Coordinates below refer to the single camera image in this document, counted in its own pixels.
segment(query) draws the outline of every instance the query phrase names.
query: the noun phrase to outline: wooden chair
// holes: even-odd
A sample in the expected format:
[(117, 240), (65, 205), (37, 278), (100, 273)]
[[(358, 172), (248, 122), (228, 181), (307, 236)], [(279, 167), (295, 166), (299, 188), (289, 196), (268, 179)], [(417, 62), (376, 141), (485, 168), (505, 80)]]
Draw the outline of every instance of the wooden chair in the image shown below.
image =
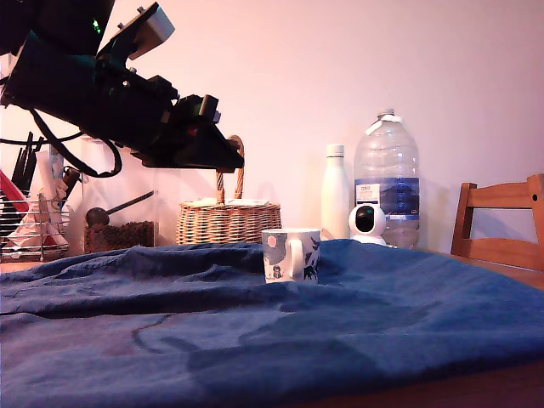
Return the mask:
[[(538, 244), (507, 238), (471, 239), (474, 208), (524, 208), (533, 211)], [(523, 183), (478, 188), (463, 183), (453, 231), (451, 254), (544, 271), (544, 174)]]

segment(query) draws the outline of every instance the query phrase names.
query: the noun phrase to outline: basket handle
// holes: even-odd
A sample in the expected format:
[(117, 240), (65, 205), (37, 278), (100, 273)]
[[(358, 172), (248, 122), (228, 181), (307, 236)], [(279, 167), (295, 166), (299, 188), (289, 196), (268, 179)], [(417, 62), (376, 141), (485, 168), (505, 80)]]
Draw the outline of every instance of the basket handle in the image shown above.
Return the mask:
[[(233, 134), (228, 139), (229, 143), (233, 145), (240, 153), (240, 156), (244, 157), (244, 144), (241, 142), (239, 136)], [(235, 198), (241, 198), (242, 191), (244, 190), (244, 167), (238, 169), (238, 183), (236, 184)], [(224, 204), (224, 183), (223, 173), (216, 171), (217, 179), (217, 197), (218, 204)]]

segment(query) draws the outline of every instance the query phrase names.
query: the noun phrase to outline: white security camera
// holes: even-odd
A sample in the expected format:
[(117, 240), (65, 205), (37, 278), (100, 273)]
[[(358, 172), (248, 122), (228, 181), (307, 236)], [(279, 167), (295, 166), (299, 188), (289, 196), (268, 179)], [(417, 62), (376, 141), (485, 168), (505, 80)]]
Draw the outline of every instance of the white security camera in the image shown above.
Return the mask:
[(360, 204), (349, 214), (352, 238), (363, 243), (387, 245), (382, 238), (385, 231), (385, 214), (376, 204)]

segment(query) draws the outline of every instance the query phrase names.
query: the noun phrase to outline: blue cloth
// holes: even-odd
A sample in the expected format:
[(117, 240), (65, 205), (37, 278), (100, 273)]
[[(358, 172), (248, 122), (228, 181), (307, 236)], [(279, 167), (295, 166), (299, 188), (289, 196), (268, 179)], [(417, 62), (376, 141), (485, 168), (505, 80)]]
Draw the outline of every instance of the blue cloth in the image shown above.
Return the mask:
[(258, 245), (103, 252), (0, 277), (9, 407), (275, 406), (544, 360), (544, 293), (438, 254)]

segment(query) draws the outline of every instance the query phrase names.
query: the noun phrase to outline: blue label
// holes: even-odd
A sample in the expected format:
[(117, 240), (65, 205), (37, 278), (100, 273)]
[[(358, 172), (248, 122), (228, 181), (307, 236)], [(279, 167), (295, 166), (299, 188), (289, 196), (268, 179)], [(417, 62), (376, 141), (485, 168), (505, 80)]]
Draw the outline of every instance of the blue label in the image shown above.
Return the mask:
[(378, 204), (387, 219), (419, 219), (419, 178), (381, 177), (355, 180), (355, 205)]

